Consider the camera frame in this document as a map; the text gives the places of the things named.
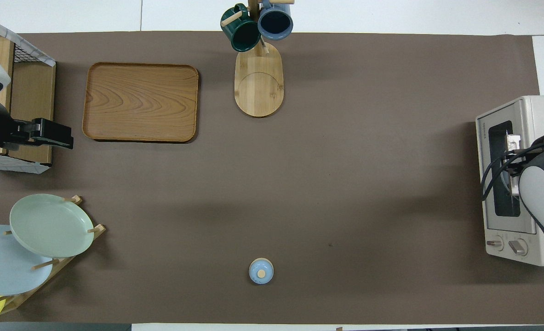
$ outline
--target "wooden tray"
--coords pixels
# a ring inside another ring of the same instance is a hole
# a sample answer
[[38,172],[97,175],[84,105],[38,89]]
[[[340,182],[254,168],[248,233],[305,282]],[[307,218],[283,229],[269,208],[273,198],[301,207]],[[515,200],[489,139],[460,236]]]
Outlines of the wooden tray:
[[185,142],[196,132],[198,71],[189,65],[96,63],[82,130],[95,140]]

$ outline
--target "wooden shelf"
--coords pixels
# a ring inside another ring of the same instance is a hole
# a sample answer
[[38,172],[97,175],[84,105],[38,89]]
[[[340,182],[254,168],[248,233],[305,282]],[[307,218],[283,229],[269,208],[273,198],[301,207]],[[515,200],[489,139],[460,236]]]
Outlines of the wooden shelf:
[[[45,63],[14,63],[15,44],[0,36],[0,65],[11,77],[11,83],[0,92],[0,103],[17,120],[38,117],[53,120],[55,98],[55,66]],[[18,151],[0,148],[0,155],[14,159],[51,164],[50,146],[20,146]]]
[[[106,228],[102,224],[98,224],[94,227],[94,229],[97,229],[97,231],[94,232],[94,240],[96,240],[101,234],[106,231]],[[28,292],[21,293],[19,295],[12,296],[8,298],[5,302],[4,308],[2,309],[0,314],[7,313],[9,311],[15,310],[18,308],[21,304],[23,304],[28,298],[30,298],[32,295],[34,295],[38,289],[43,287],[51,278],[53,278],[60,270],[63,269],[64,266],[68,265],[71,260],[74,259],[75,256],[67,257],[67,258],[60,258],[59,262],[56,264],[53,264],[53,269],[51,269],[51,274],[49,274],[49,277],[36,289],[32,289]]]

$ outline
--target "brown table mat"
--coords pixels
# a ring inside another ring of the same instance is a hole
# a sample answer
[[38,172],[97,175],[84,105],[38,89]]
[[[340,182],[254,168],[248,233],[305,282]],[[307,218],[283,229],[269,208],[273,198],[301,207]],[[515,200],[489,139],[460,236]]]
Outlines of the brown table mat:
[[[266,119],[236,106],[221,32],[24,37],[58,62],[74,150],[0,171],[0,223],[25,195],[77,193],[108,231],[0,321],[544,324],[544,268],[484,250],[474,129],[538,94],[530,37],[292,34]],[[86,138],[99,61],[196,67],[192,143]],[[248,280],[256,257],[269,285]]]

